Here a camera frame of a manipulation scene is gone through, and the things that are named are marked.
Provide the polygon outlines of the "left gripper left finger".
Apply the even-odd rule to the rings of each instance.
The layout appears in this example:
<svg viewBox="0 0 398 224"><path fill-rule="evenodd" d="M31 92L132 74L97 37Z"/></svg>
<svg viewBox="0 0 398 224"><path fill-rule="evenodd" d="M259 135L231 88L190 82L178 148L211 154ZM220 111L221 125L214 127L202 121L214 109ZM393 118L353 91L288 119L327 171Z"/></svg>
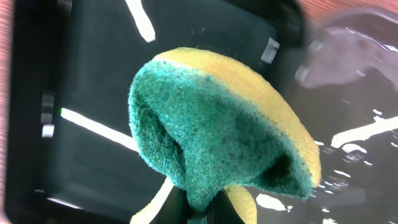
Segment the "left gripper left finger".
<svg viewBox="0 0 398 224"><path fill-rule="evenodd" d="M173 187L157 214L157 224L187 224L188 209L186 191Z"/></svg>

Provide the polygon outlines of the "large black serving tray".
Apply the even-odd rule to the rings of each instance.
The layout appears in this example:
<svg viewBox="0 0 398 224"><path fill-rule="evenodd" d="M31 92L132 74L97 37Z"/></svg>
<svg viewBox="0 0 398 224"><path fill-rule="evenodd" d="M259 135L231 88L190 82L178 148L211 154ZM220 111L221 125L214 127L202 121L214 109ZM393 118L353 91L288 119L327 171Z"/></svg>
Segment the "large black serving tray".
<svg viewBox="0 0 398 224"><path fill-rule="evenodd" d="M397 222L397 14L342 10L312 23L284 97L320 148L306 201L252 189L259 223Z"/></svg>

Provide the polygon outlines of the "small black water tray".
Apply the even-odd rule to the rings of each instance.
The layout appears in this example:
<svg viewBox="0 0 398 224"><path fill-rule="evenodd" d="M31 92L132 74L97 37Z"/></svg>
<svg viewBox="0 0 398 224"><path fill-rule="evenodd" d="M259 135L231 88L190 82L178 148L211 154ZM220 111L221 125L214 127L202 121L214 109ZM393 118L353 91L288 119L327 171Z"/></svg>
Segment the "small black water tray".
<svg viewBox="0 0 398 224"><path fill-rule="evenodd" d="M128 223L163 183L132 150L64 118L129 134L127 98L154 55L197 47L282 88L303 50L297 1L15 1L5 214L11 223Z"/></svg>

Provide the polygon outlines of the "green yellow sponge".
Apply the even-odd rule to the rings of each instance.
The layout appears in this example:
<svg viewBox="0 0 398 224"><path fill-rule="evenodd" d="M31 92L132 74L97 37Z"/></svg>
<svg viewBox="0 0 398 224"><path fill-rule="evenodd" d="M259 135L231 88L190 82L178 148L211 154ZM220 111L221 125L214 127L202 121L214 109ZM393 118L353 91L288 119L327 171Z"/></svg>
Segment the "green yellow sponge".
<svg viewBox="0 0 398 224"><path fill-rule="evenodd" d="M207 223L226 195L254 220L243 188L309 198L321 180L319 148L283 97L245 64L180 47L134 76L129 126L140 156L187 199L187 221Z"/></svg>

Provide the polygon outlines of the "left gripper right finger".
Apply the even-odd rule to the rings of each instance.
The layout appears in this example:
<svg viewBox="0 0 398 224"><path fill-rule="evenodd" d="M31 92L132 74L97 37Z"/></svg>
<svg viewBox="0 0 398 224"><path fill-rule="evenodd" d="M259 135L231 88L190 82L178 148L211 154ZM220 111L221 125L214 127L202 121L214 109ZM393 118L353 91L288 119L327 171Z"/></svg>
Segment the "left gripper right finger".
<svg viewBox="0 0 398 224"><path fill-rule="evenodd" d="M219 191L206 209L207 224L244 224L225 190Z"/></svg>

